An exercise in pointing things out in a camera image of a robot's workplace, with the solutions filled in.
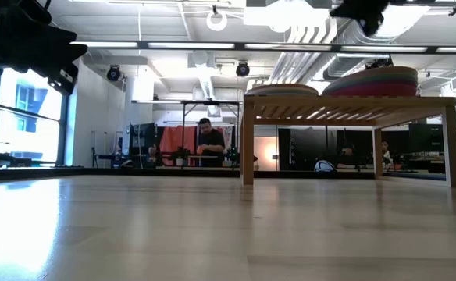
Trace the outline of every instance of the window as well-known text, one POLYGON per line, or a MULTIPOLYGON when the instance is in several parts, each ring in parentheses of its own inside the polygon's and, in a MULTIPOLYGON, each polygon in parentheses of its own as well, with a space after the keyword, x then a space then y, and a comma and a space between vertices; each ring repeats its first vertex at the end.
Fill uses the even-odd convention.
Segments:
POLYGON ((0 152, 55 162, 62 95, 29 70, 5 69, 0 85, 0 152))
POLYGON ((0 152, 18 158, 55 162, 59 123, 0 109, 0 152))
POLYGON ((62 95, 32 70, 17 73, 5 69, 1 77, 0 105, 60 119, 62 95))

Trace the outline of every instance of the wooden floor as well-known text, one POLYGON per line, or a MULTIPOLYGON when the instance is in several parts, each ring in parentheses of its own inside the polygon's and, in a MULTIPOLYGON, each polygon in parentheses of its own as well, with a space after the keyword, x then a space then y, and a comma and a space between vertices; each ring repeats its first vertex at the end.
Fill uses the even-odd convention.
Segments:
POLYGON ((456 189, 76 176, 0 183, 0 280, 456 280, 456 189))

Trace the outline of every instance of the striped cushion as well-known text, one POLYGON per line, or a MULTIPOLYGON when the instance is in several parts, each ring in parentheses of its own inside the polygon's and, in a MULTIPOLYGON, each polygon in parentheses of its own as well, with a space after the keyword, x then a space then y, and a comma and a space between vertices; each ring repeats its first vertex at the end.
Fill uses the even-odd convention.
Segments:
POLYGON ((332 82, 323 95, 330 96, 415 96, 417 70, 393 66, 367 69, 332 82))
POLYGON ((246 95, 274 96, 274 95, 304 95, 318 96, 319 92, 315 88, 297 84, 274 84, 254 87, 245 92, 246 95))

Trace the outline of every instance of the slatted wooden shelf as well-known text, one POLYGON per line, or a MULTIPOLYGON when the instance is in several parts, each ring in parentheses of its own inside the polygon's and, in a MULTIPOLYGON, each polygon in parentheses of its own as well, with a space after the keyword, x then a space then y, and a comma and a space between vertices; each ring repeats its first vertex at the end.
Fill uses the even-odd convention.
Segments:
POLYGON ((456 187, 455 98, 433 97, 323 97, 245 95, 241 131, 243 185, 252 186, 254 125, 370 126, 374 174, 383 178, 381 129, 442 115, 446 185, 456 187))
POLYGON ((390 126, 441 114, 454 98, 246 96, 258 125, 390 126))

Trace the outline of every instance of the red curtain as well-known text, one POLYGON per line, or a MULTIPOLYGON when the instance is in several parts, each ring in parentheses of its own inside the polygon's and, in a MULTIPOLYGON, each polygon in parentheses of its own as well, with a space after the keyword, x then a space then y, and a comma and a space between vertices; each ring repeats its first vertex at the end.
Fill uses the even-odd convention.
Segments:
MULTIPOLYGON (((164 134, 160 140, 160 151, 174 152, 181 147, 183 138, 183 127, 165 127, 164 134)), ((184 147, 190 152, 195 153, 195 127, 188 126, 184 128, 184 147)), ((163 159, 165 165, 172 165, 170 160, 163 159)))

